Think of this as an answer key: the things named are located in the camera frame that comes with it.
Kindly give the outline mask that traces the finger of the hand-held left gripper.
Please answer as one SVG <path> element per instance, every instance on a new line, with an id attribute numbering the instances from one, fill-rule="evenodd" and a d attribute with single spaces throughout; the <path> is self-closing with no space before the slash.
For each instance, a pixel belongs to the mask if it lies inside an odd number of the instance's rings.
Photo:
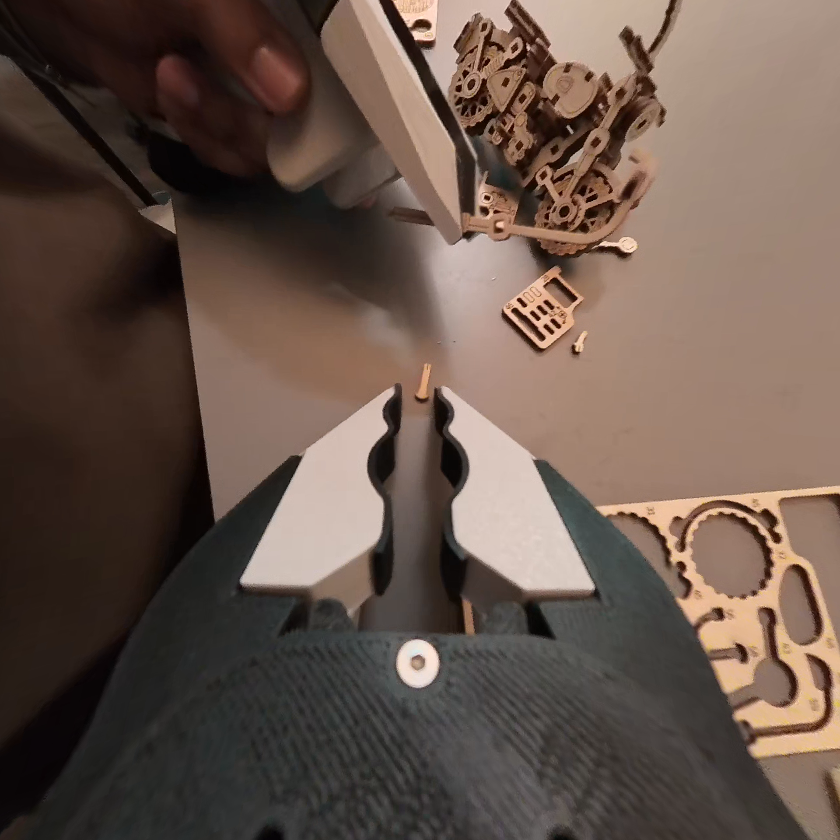
<path id="1" fill-rule="evenodd" d="M 465 236 L 480 181 L 473 143 L 393 2 L 335 2 L 325 56 L 432 225 Z"/>

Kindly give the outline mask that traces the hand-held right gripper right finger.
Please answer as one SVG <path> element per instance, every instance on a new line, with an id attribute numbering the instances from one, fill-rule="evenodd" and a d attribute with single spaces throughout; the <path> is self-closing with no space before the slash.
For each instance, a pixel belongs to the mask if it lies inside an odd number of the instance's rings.
<path id="1" fill-rule="evenodd" d="M 596 583 L 541 463 L 457 395 L 434 391 L 439 468 L 448 486 L 440 572 L 465 627 L 516 606 L 526 615 L 555 606 L 596 606 Z"/>

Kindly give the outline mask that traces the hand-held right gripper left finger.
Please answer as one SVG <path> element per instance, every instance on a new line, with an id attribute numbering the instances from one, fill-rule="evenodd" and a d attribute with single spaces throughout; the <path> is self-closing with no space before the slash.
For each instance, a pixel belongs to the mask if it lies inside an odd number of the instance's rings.
<path id="1" fill-rule="evenodd" d="M 385 592 L 394 562 L 386 483 L 402 416 L 393 385 L 304 450 L 241 574 L 244 591 L 336 601 L 353 620 Z"/>

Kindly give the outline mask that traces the long wooden lever piece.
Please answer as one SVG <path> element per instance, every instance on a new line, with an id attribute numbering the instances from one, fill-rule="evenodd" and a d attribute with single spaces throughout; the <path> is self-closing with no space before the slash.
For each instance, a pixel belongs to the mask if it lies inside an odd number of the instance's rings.
<path id="1" fill-rule="evenodd" d="M 529 196 L 520 192 L 518 214 L 514 220 L 478 216 L 478 199 L 471 213 L 461 214 L 464 237 L 483 235 L 495 242 L 526 238 L 554 256 L 576 256 L 617 233 L 642 202 L 657 172 L 655 159 L 643 150 L 628 156 L 626 178 L 603 163 L 594 162 L 587 172 L 579 173 L 577 164 L 569 164 L 557 175 L 544 166 L 537 173 L 540 196 L 533 214 L 524 212 Z"/>

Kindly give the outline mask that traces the person's left hand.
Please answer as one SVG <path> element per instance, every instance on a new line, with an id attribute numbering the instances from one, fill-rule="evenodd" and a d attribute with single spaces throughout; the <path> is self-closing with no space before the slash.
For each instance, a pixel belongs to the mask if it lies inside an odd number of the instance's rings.
<path id="1" fill-rule="evenodd" d="M 31 2 L 22 16 L 59 67 L 225 174 L 265 172 L 272 119 L 308 98 L 308 64 L 262 2 Z"/>

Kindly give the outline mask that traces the small engraved wooden plate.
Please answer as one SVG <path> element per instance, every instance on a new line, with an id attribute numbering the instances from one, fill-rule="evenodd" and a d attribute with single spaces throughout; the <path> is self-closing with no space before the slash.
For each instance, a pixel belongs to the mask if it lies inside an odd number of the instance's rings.
<path id="1" fill-rule="evenodd" d="M 394 6 L 421 47 L 434 46 L 437 36 L 438 1 L 394 1 Z"/>

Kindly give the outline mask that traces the wooden stand plate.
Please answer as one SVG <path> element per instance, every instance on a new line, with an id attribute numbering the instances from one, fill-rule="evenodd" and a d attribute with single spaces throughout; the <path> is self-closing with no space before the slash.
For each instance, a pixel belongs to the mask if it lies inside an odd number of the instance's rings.
<path id="1" fill-rule="evenodd" d="M 484 184 L 478 193 L 478 216 L 482 218 L 503 216 L 512 221 L 518 214 L 519 202 L 518 193 Z"/>

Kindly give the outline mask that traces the wooden motorcycle model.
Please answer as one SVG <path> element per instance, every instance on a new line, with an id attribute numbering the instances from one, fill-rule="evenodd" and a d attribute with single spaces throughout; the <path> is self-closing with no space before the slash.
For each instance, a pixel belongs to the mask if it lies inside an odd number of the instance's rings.
<path id="1" fill-rule="evenodd" d="M 519 2 L 505 9 L 509 28 L 482 14 L 463 27 L 449 104 L 469 136 L 500 153 L 517 186 L 498 187 L 526 192 L 526 214 L 536 207 L 530 196 L 542 193 L 537 173 L 545 165 L 557 175 L 567 165 L 582 173 L 597 162 L 619 177 L 625 144 L 663 123 L 666 110 L 652 74 L 680 8 L 681 2 L 668 2 L 648 45 L 623 28 L 619 39 L 632 69 L 618 81 L 579 61 L 555 59 L 548 36 Z"/>

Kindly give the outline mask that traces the slotted wooden panel piece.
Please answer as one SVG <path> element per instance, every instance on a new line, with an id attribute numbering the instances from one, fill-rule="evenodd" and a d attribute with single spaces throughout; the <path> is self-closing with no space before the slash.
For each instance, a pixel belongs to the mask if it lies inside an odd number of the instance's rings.
<path id="1" fill-rule="evenodd" d="M 583 301 L 561 268 L 554 266 L 508 300 L 501 315 L 535 350 L 543 352 L 572 330 Z"/>

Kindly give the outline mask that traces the wooden cutout sheet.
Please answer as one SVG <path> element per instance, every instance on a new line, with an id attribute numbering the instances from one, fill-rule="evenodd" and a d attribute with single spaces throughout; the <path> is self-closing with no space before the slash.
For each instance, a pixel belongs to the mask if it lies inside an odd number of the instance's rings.
<path id="1" fill-rule="evenodd" d="M 782 502 L 834 498 L 839 487 L 768 490 L 599 506 L 607 518 L 651 527 L 682 574 L 688 592 L 676 597 L 706 652 L 735 722 L 756 760 L 839 748 L 838 635 L 813 564 L 794 551 Z M 728 595 L 700 572 L 700 528 L 715 518 L 739 521 L 765 559 L 757 585 Z M 812 595 L 815 636 L 795 642 L 782 617 L 784 576 L 800 573 Z"/>

